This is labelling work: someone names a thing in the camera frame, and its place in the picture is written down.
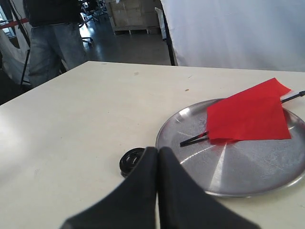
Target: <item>gray floor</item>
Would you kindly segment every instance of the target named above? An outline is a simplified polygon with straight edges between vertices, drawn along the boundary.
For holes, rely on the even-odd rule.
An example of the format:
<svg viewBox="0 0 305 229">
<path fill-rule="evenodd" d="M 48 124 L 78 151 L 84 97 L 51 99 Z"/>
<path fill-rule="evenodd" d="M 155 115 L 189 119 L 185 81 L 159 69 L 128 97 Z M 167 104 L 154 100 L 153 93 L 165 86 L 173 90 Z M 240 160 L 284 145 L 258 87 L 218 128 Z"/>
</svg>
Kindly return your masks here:
<svg viewBox="0 0 305 229">
<path fill-rule="evenodd" d="M 170 65 L 166 43 L 161 34 L 150 35 L 146 31 L 136 34 L 113 34 L 109 20 L 90 21 L 88 28 L 81 28 L 82 37 L 92 37 L 93 46 L 84 44 L 92 61 Z"/>
</svg>

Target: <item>red cloth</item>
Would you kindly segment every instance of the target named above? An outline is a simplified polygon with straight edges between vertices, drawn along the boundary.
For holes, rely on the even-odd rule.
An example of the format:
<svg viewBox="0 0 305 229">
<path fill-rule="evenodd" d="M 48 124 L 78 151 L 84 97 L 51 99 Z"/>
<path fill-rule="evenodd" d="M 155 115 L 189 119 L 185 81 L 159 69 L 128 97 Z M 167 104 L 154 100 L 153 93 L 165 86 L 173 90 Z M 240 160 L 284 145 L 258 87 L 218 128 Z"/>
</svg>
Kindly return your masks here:
<svg viewBox="0 0 305 229">
<path fill-rule="evenodd" d="M 275 78 L 207 109 L 211 142 L 290 139 L 280 97 L 290 91 Z"/>
</svg>

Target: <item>metal tray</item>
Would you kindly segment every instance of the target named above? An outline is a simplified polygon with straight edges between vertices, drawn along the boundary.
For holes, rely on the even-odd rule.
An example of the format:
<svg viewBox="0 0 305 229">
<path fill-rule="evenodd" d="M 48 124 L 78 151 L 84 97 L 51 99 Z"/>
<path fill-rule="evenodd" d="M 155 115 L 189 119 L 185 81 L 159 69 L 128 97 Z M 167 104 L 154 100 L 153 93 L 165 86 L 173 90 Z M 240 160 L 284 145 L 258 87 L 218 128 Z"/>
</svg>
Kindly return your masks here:
<svg viewBox="0 0 305 229">
<path fill-rule="evenodd" d="M 205 130 L 206 108 L 219 101 L 191 105 L 174 114 L 157 136 L 156 147 L 172 148 L 180 164 L 208 194 L 251 197 L 288 187 L 305 175 L 305 123 L 285 110 L 292 139 L 240 141 L 224 146 L 202 141 L 179 143 Z"/>
</svg>

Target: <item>black stick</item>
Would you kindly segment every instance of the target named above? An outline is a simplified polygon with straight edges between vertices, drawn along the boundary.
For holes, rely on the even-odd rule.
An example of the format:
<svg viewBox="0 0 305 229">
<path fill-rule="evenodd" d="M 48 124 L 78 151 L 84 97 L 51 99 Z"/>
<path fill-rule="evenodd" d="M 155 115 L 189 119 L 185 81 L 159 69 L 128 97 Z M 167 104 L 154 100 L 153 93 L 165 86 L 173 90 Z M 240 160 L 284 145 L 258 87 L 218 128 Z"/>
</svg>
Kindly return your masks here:
<svg viewBox="0 0 305 229">
<path fill-rule="evenodd" d="M 289 97 L 289 98 L 287 98 L 287 99 L 283 99 L 283 100 L 281 101 L 281 103 L 286 103 L 286 102 L 288 102 L 288 101 L 290 101 L 290 100 L 293 100 L 293 99 L 295 99 L 295 98 L 302 97 L 302 96 L 305 96 L 305 91 L 302 91 L 302 92 L 300 92 L 299 94 L 296 94 L 296 95 L 294 95 L 294 96 L 291 96 L 291 97 Z M 195 136 L 195 137 L 192 137 L 192 138 L 190 138 L 190 139 L 187 139 L 187 140 L 185 140 L 185 141 L 183 141 L 183 142 L 180 143 L 180 147 L 186 146 L 187 144 L 191 143 L 191 142 L 194 141 L 194 140 L 197 140 L 197 139 L 199 139 L 199 138 L 201 138 L 201 137 L 207 136 L 208 133 L 209 133 L 209 132 L 203 132 L 203 133 L 201 133 L 201 134 L 199 134 L 199 135 L 197 135 L 197 136 Z"/>
</svg>

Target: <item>white table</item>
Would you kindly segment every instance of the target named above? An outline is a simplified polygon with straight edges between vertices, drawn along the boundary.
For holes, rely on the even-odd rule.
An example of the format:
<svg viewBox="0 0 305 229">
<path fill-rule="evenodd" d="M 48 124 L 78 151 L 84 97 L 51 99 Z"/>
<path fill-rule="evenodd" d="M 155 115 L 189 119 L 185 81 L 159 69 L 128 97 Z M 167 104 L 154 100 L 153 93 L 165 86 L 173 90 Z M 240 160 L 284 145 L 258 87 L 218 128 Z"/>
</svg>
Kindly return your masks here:
<svg viewBox="0 0 305 229">
<path fill-rule="evenodd" d="M 0 106 L 0 228 L 59 228 L 118 186 L 121 156 L 153 146 L 176 111 L 272 77 L 305 89 L 305 73 L 88 62 Z M 304 98 L 285 107 L 305 120 Z M 305 182 L 218 200 L 264 229 L 305 227 Z"/>
</svg>

